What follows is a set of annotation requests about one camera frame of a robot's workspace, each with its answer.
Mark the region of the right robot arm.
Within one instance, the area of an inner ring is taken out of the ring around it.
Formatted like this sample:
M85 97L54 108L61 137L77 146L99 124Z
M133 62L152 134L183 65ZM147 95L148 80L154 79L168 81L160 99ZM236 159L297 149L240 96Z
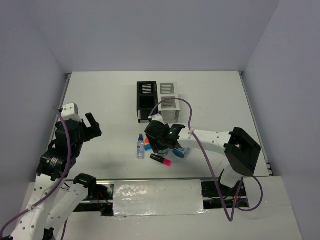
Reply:
M226 157L228 166L217 184L223 196L230 195L241 178L254 175L261 152L261 146L239 127L225 132L206 131L152 120L145 134L156 153L166 149L200 149Z

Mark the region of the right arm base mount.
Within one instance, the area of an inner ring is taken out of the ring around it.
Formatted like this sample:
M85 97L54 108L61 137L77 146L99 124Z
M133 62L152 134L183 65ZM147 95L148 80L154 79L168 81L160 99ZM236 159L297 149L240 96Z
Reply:
M221 184L219 185L227 209L231 209L233 207L235 200L240 208L249 208L249 202L247 200L247 192L244 183L242 183L236 199L236 192L239 183L240 182L238 182L234 188L228 188ZM212 179L201 179L201 194L203 198L203 207L205 210L223 208L217 187Z

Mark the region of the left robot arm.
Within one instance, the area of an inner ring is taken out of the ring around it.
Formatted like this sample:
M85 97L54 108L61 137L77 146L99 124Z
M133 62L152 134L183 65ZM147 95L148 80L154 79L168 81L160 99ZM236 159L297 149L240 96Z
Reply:
M66 110L63 108L58 114L60 122L55 125L55 139L39 160L27 208L18 215L19 223L6 237L8 240L54 240L61 230L65 230L67 220L80 202L97 196L97 179L81 173L64 197L55 203L83 144L102 135L100 125L91 113L85 115L90 123L87 127L77 113Z

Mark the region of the blue slime jar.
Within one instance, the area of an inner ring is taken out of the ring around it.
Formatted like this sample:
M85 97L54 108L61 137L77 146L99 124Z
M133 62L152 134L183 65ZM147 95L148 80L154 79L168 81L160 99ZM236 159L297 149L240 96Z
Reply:
M168 154L168 152L169 152L169 149L168 149L168 148L166 148L166 149L161 149L161 150L158 150L157 155L158 155L158 156L161 156L161 157L165 157L165 156Z
M172 153L178 157L178 158L181 158L181 159L184 159L187 154L188 154L188 151L189 149L188 148L174 148L172 150Z

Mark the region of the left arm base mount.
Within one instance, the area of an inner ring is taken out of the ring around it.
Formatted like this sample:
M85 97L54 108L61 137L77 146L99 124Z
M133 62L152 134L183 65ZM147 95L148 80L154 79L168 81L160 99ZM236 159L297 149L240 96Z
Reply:
M84 198L74 212L96 212L103 217L113 217L113 184L104 186L97 184L96 181L78 180L72 183L64 183L61 190L63 193L67 193L73 185L80 184L85 188L85 193L88 196Z

